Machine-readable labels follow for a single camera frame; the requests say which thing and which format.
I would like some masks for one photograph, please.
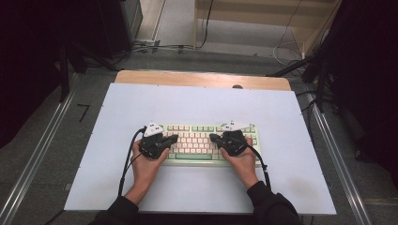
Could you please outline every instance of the vr controller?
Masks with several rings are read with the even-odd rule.
[[[248,146],[241,130],[225,131],[221,136],[210,134],[210,140],[218,148],[224,148],[230,157],[239,156]]]
[[[170,148],[178,140],[178,135],[163,137],[163,128],[149,123],[144,131],[144,137],[140,142],[140,152],[146,158],[158,159],[164,149]]]
[[[222,125],[222,131],[224,131],[224,133],[221,136],[210,134],[210,140],[216,143],[218,148],[224,148],[230,157],[239,156],[248,147],[241,130],[250,128],[251,126],[250,124],[231,121],[228,124]]]

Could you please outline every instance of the metal rail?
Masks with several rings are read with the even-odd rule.
[[[11,221],[13,220],[21,202],[23,201],[23,197],[25,196],[33,178],[35,177],[36,172],[38,171],[41,161],[44,159],[44,156],[47,153],[52,139],[58,130],[66,111],[68,110],[69,104],[73,99],[76,86],[78,85],[79,81],[79,75],[77,73],[73,74],[71,79],[72,89],[70,90],[64,102],[58,104],[49,125],[46,127],[43,135],[40,138],[40,141],[38,142],[38,145],[35,148],[35,151],[32,154],[32,157],[29,159],[21,176],[18,178],[18,181],[14,184],[14,187],[10,191],[6,203],[3,205],[0,213],[0,224],[11,224]]]
[[[308,95],[308,99],[311,102],[312,100],[314,100],[314,96]],[[344,159],[340,153],[340,149],[336,141],[334,140],[333,135],[331,134],[327,119],[325,115],[318,110],[316,105],[314,107],[314,116],[317,124],[319,125],[322,136],[325,139],[327,148],[331,156],[331,160],[333,161],[336,172],[339,175],[340,181],[342,182],[345,195],[348,199],[349,204],[351,205],[357,223],[359,225],[372,225],[372,221],[369,218],[362,198],[360,197],[360,194],[357,190],[357,187],[355,186],[351,174],[344,163]]]

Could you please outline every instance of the hand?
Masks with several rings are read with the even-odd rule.
[[[253,145],[253,140],[246,138],[248,145]],[[225,149],[220,148],[223,158],[231,163],[237,177],[243,185],[249,189],[258,182],[257,175],[255,174],[255,154],[250,148],[246,148],[239,156],[230,157]]]
[[[132,172],[134,173],[134,184],[126,193],[125,197],[131,202],[138,205],[149,191],[150,186],[155,181],[158,174],[159,167],[167,158],[169,149],[164,149],[163,153],[158,159],[151,159],[144,156],[139,156],[141,140],[134,143],[132,146]]]

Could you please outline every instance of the white table surface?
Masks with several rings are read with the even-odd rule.
[[[257,125],[274,192],[299,214],[336,214],[294,92],[125,83],[110,85],[65,209],[105,210],[112,204],[131,138],[150,121],[218,125],[231,120]],[[265,180],[260,168],[256,172]],[[131,185],[129,170],[124,192]],[[139,206],[143,212],[253,212],[230,167],[161,166]]]

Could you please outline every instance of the person's left hand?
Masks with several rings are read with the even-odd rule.
[[[149,191],[150,186],[155,181],[158,174],[159,167],[164,160],[167,159],[169,149],[166,148],[158,159],[151,159],[144,156],[139,156],[141,140],[134,143],[132,146],[132,171],[134,173],[134,184],[126,193],[125,197],[138,205]]]

